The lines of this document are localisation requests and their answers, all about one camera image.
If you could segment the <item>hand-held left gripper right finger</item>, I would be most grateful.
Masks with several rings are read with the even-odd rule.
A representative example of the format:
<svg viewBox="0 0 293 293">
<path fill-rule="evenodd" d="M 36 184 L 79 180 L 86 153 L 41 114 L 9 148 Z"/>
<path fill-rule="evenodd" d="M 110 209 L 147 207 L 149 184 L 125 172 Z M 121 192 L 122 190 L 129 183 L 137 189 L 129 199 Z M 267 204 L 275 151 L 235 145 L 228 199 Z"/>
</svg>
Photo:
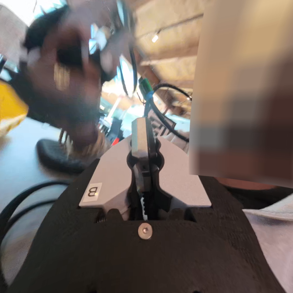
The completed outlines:
<svg viewBox="0 0 293 293">
<path fill-rule="evenodd" d="M 172 196 L 174 208 L 210 208 L 211 201 L 197 175 L 189 174 L 189 156 L 166 138 L 159 137 L 164 163 L 159 171 L 159 187 Z"/>
</svg>

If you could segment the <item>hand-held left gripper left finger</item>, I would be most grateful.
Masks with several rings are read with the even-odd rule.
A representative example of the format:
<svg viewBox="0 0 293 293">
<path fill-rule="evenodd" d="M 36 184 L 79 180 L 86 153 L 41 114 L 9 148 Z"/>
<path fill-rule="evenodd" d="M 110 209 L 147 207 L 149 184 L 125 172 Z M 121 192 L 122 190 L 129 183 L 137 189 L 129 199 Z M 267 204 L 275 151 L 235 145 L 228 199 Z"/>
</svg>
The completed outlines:
<svg viewBox="0 0 293 293">
<path fill-rule="evenodd" d="M 102 208 L 106 214 L 111 209 L 119 210 L 123 220 L 130 215 L 127 198 L 132 182 L 132 172 L 127 165 L 131 151 L 131 136 L 112 146 L 101 159 L 79 203 L 81 208 Z"/>
</svg>

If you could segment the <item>black wrist rest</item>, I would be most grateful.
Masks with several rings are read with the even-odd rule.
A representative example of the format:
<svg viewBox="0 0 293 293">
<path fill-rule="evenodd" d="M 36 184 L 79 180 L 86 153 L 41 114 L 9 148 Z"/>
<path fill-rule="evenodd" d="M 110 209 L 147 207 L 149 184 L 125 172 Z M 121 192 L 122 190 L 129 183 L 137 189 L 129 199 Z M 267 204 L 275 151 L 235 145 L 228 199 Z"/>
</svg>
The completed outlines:
<svg viewBox="0 0 293 293">
<path fill-rule="evenodd" d="M 54 140 L 39 140 L 36 144 L 36 151 L 40 163 L 53 171 L 78 175 L 91 165 L 91 162 L 82 162 L 80 159 L 69 157 L 59 142 Z"/>
</svg>

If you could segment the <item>person's right hand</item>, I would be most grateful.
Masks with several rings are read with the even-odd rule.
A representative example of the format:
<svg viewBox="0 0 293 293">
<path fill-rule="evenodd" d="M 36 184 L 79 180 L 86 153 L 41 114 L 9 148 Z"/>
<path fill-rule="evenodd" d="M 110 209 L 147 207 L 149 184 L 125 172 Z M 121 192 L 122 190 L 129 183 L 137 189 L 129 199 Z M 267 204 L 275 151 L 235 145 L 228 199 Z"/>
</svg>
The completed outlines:
<svg viewBox="0 0 293 293">
<path fill-rule="evenodd" d="M 27 53 L 25 75 L 42 99 L 42 112 L 72 140 L 81 151 L 98 139 L 97 116 L 101 95 L 101 70 L 89 58 L 89 27 L 58 23 L 46 35 L 40 49 Z M 57 63 L 57 51 L 78 45 L 82 69 Z"/>
</svg>

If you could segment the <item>yellow plastic bin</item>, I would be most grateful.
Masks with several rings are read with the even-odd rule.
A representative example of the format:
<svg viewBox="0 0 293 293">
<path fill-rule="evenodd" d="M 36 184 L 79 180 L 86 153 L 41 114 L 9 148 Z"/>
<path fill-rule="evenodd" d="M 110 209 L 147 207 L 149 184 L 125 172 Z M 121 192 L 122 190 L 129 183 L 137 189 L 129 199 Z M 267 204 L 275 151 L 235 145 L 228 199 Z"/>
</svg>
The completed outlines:
<svg viewBox="0 0 293 293">
<path fill-rule="evenodd" d="M 28 106 L 17 96 L 13 88 L 0 81 L 0 137 L 24 121 L 28 114 Z"/>
</svg>

